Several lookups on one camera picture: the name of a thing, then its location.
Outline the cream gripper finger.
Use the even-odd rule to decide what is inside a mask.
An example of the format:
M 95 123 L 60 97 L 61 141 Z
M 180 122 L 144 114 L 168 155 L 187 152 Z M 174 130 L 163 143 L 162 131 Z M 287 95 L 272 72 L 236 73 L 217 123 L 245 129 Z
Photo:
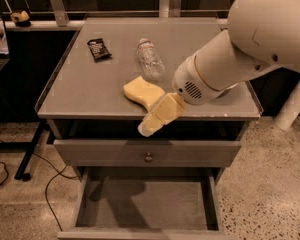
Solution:
M 186 109 L 186 102 L 177 93 L 164 94 L 150 109 L 138 126 L 139 133 L 149 137 L 163 126 L 180 117 Z

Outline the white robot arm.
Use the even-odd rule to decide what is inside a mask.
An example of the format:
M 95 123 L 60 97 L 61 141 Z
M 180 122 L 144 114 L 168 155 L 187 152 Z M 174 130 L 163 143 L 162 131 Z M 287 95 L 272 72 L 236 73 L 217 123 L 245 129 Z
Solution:
M 300 0 L 235 0 L 228 27 L 180 64 L 172 93 L 138 126 L 145 137 L 236 84 L 280 67 L 300 73 Z

